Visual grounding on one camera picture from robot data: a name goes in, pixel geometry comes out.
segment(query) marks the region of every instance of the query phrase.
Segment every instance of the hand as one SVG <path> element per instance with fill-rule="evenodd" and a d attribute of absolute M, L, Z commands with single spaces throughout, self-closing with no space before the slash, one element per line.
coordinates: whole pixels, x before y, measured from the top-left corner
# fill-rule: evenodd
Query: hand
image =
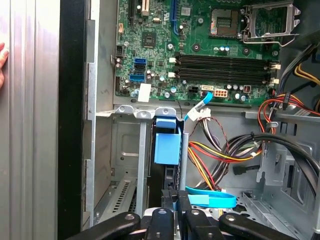
<path fill-rule="evenodd" d="M 2 67 L 5 65 L 9 55 L 9 51 L 5 49 L 5 43 L 0 42 L 0 89 L 5 81 L 4 73 L 2 72 Z"/>

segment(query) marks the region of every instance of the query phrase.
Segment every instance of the blue drive bracket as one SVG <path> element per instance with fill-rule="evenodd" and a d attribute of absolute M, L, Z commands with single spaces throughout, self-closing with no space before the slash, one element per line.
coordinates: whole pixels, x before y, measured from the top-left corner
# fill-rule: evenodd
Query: blue drive bracket
<path fill-rule="evenodd" d="M 178 165 L 180 160 L 182 131 L 177 126 L 175 117 L 157 117 L 155 125 L 157 128 L 174 129 L 175 133 L 155 134 L 154 162 L 164 165 Z"/>

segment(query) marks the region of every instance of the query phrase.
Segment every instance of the yellow wire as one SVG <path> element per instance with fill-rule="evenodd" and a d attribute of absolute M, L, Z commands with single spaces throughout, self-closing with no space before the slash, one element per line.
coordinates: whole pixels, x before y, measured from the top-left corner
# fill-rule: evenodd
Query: yellow wire
<path fill-rule="evenodd" d="M 320 85 L 320 80 L 318 78 L 316 78 L 315 76 L 313 76 L 312 74 L 305 72 L 302 70 L 301 68 L 302 64 L 300 63 L 294 70 L 294 74 L 296 74 L 298 77 L 304 78 L 304 79 L 308 79 L 314 83 L 316 83 L 317 85 Z M 315 106 L 315 110 L 318 111 L 319 110 L 319 106 L 320 106 L 320 99 L 318 100 L 318 102 L 316 103 Z"/>
<path fill-rule="evenodd" d="M 284 97 L 285 96 L 285 94 L 281 94 L 281 95 L 279 95 L 278 97 Z M 300 101 L 300 99 L 299 98 L 297 98 L 295 95 L 291 95 L 291 97 L 292 98 L 294 98 L 295 100 L 297 100 L 300 104 L 304 104 L 302 101 Z"/>
<path fill-rule="evenodd" d="M 308 80 L 316 83 L 317 85 L 320 85 L 319 79 L 317 79 L 315 76 L 301 70 L 301 64 L 294 69 L 294 74 L 297 75 L 298 77 L 308 79 Z"/>
<path fill-rule="evenodd" d="M 195 156 L 195 154 L 193 153 L 192 149 L 190 147 L 188 147 L 188 152 L 191 155 L 191 158 L 196 166 L 196 168 L 198 169 L 199 173 L 201 174 L 202 178 L 204 179 L 204 181 L 206 182 L 206 184 L 209 186 L 209 188 L 213 191 L 214 189 L 212 188 L 209 179 L 207 178 L 203 168 L 201 167 L 197 157 Z"/>
<path fill-rule="evenodd" d="M 302 64 L 300 63 L 299 66 L 298 66 L 298 71 L 299 71 L 300 73 L 302 73 L 302 74 L 306 75 L 307 77 L 312 78 L 312 79 L 314 79 L 315 81 L 318 81 L 318 82 L 320 83 L 320 81 L 319 81 L 318 78 L 316 78 L 315 76 L 313 76 L 312 74 L 310 74 L 310 73 L 308 73 L 308 72 L 303 71 L 303 70 L 301 69 L 301 66 L 302 66 Z"/>
<path fill-rule="evenodd" d="M 199 145 L 199 146 L 207 149 L 208 151 L 219 155 L 220 157 L 223 157 L 223 158 L 226 158 L 226 159 L 230 159 L 230 160 L 235 160 L 235 161 L 247 161 L 247 160 L 250 160 L 250 159 L 253 159 L 253 158 L 254 158 L 253 156 L 250 156 L 250 157 L 247 157 L 247 158 L 235 158 L 235 157 L 232 157 L 232 156 L 224 155 L 224 154 L 222 154 L 222 153 L 220 153 L 220 152 L 218 152 L 218 151 L 215 151 L 215 150 L 207 147 L 206 145 L 201 144 L 200 142 L 190 141 L 190 143 Z"/>

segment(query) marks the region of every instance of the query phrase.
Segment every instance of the chip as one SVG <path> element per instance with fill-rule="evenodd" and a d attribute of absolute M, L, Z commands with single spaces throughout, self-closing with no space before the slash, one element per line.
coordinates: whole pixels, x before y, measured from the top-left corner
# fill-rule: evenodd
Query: chip
<path fill-rule="evenodd" d="M 153 49 L 156 47 L 157 34 L 151 31 L 144 31 L 142 33 L 142 47 Z"/>
<path fill-rule="evenodd" d="M 236 38 L 238 32 L 238 11 L 213 9 L 211 12 L 210 37 Z"/>

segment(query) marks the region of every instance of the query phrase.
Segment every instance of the finger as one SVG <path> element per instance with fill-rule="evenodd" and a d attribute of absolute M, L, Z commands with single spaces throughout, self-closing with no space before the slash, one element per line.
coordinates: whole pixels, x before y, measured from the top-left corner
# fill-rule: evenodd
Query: finger
<path fill-rule="evenodd" d="M 8 55 L 9 51 L 7 49 L 0 51 L 0 69 L 5 65 Z"/>
<path fill-rule="evenodd" d="M 2 70 L 0 70 L 0 89 L 1 89 L 2 85 L 4 84 L 4 81 L 5 81 L 4 73 L 2 72 Z"/>

